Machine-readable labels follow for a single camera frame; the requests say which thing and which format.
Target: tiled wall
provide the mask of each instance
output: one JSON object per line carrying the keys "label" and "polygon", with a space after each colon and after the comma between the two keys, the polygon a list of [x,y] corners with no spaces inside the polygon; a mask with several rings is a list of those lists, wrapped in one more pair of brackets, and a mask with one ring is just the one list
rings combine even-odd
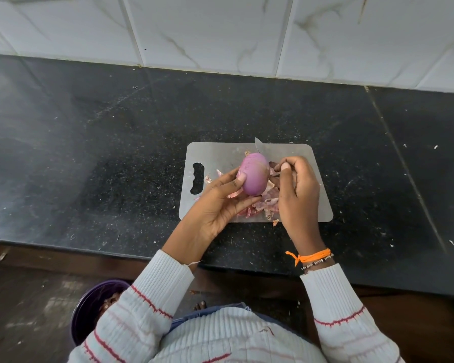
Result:
{"label": "tiled wall", "polygon": [[0,1],[0,54],[454,91],[454,0]]}

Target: stainless steel chopping board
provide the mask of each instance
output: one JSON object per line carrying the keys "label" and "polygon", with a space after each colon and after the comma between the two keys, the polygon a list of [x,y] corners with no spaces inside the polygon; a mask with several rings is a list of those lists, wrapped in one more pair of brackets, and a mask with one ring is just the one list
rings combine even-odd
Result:
{"label": "stainless steel chopping board", "polygon": [[[180,209],[178,215],[183,219],[188,210],[195,203],[195,199],[200,194],[193,195],[190,190],[194,181],[194,163],[201,163],[205,168],[204,176],[210,175],[212,179],[218,178],[217,169],[226,173],[239,166],[245,157],[245,151],[257,152],[254,143],[200,143],[193,142],[187,147],[187,157],[185,159],[185,170],[183,171],[182,197],[180,198]],[[318,221],[329,222],[333,219],[328,195],[323,186],[320,170],[316,164],[315,155],[311,146],[307,144],[266,144],[264,143],[265,156],[268,161],[278,162],[284,157],[302,155],[307,158],[313,167],[316,179],[320,183],[320,205],[318,207]],[[269,220],[264,212],[246,218],[237,216],[232,222],[235,223],[264,223]]]}

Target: sweater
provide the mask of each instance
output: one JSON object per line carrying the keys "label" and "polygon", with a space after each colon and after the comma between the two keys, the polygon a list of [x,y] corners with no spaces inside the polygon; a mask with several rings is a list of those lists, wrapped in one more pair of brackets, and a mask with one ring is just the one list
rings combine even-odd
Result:
{"label": "sweater", "polygon": [[339,264],[301,276],[322,351],[242,308],[190,319],[168,334],[194,276],[159,250],[69,362],[402,362]]}

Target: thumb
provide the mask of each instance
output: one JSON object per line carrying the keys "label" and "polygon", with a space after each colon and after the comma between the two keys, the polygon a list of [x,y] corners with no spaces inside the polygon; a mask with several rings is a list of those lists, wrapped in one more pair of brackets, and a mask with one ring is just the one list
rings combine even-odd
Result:
{"label": "thumb", "polygon": [[291,165],[287,162],[284,162],[281,165],[281,176],[280,179],[280,186],[279,186],[279,196],[293,196],[294,188],[292,186],[292,169]]}
{"label": "thumb", "polygon": [[225,198],[228,195],[240,190],[246,178],[247,175],[242,172],[236,179],[219,186],[217,191],[222,198]]}

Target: foot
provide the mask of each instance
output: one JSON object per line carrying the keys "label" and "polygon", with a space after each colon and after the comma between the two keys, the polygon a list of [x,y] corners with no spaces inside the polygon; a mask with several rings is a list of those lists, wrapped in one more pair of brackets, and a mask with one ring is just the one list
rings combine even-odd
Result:
{"label": "foot", "polygon": [[197,303],[194,307],[194,311],[199,311],[201,309],[206,309],[207,307],[207,304],[205,303],[205,301],[203,300],[202,302],[200,303]]}

